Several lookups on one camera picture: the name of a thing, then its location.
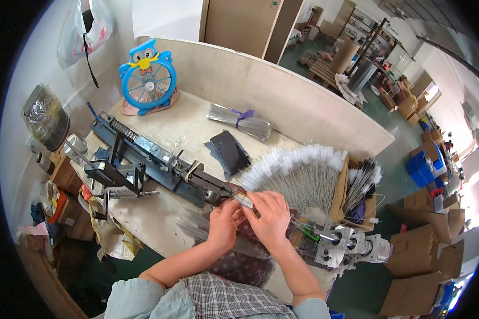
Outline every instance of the yellow beak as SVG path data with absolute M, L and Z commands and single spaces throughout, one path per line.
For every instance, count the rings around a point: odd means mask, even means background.
M 131 62 L 129 62 L 128 64 L 130 65 L 130 67 L 136 67 L 136 66 L 138 66 L 138 67 L 140 67 L 142 70 L 145 70 L 145 69 L 149 68 L 149 64 L 150 64 L 151 62 L 158 60 L 158 55 L 159 55 L 159 53 L 156 53 L 156 55 L 155 55 L 153 58 L 151 58 L 151 59 L 143 58 L 143 59 L 141 59 L 140 61 L 138 61 L 137 63 L 131 63 Z

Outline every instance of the checkered apron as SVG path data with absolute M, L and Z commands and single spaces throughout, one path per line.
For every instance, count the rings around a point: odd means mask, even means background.
M 277 297 L 260 288 L 224 280 L 209 272 L 182 281 L 194 308 L 193 319 L 231 319 L 266 313 L 296 319 Z

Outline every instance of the pink cloth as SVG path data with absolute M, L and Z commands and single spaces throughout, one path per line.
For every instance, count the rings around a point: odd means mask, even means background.
M 176 86 L 176 88 L 174 89 L 174 93 L 172 93 L 172 96 L 171 96 L 171 103 L 168 106 L 157 106 L 157 107 L 147 111 L 146 114 L 159 112 L 159 111 L 163 111 L 165 109 L 168 109 L 169 107 L 171 107 L 177 101 L 178 98 L 179 98 L 179 90 Z M 136 107 L 134 107 L 133 105 L 129 104 L 125 99 L 123 99 L 122 100 L 121 113 L 124 114 L 124 115 L 137 115 L 138 109 Z

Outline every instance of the green clip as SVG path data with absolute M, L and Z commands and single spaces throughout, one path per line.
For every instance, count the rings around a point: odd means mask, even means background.
M 313 236 L 313 234 L 311 233 L 311 229 L 307 226 L 303 227 L 302 233 L 306 234 L 307 236 L 309 236 L 314 241 L 319 241 L 319 239 L 320 239 L 319 235 Z

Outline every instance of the light blue shirt sleeve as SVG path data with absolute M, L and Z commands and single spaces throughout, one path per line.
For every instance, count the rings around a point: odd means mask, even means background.
M 163 296 L 160 285 L 143 278 L 119 280 L 112 285 L 105 319 L 145 319 Z
M 330 319 L 330 309 L 321 298 L 308 298 L 293 308 L 298 319 Z
M 309 298 L 293 308 L 298 319 L 330 319 L 323 299 Z M 164 291 L 147 279 L 119 280 L 112 285 L 105 319 L 191 319 L 193 306 L 182 282 Z M 248 319 L 282 319 L 281 314 L 256 314 Z

